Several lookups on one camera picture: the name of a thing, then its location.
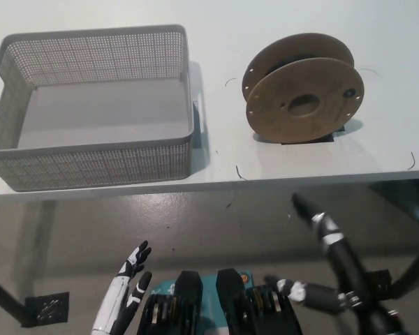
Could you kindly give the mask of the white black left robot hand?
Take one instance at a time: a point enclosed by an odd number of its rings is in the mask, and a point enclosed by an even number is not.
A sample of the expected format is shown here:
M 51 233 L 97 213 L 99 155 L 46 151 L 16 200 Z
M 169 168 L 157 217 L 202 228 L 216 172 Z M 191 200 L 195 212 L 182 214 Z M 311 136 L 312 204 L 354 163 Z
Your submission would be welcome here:
M 142 242 L 124 261 L 112 279 L 96 314 L 92 334 L 125 334 L 152 279 L 144 262 L 152 248 Z

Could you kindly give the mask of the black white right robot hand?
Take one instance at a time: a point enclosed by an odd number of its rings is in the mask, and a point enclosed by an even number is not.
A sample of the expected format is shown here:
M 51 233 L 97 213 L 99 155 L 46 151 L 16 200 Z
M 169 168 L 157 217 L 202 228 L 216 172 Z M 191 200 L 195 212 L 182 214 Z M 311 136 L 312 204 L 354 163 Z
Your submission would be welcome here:
M 331 216 L 297 193 L 292 195 L 291 201 L 298 216 L 305 220 L 316 235 L 339 287 L 329 288 L 274 275 L 265 276 L 265 282 L 292 302 L 331 315 L 340 314 L 354 306 L 375 305 L 374 289 L 365 268 Z

